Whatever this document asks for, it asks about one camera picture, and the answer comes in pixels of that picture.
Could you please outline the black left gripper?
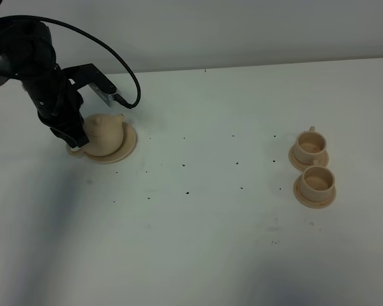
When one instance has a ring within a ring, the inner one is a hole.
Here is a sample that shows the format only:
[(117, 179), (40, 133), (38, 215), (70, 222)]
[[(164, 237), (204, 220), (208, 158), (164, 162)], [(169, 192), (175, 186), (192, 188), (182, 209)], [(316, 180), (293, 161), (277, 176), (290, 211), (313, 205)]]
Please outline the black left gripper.
[(80, 114), (82, 97), (73, 89), (60, 67), (41, 80), (25, 80), (23, 88), (32, 99), (40, 121), (71, 148), (89, 143)]

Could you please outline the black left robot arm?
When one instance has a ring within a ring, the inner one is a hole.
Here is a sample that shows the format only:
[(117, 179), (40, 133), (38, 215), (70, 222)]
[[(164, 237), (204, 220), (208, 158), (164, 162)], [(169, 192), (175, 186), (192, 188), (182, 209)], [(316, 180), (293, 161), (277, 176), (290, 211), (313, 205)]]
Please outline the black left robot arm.
[(0, 86), (21, 82), (39, 120), (71, 148), (89, 142), (80, 114), (82, 96), (57, 64), (49, 28), (36, 20), (0, 22)]

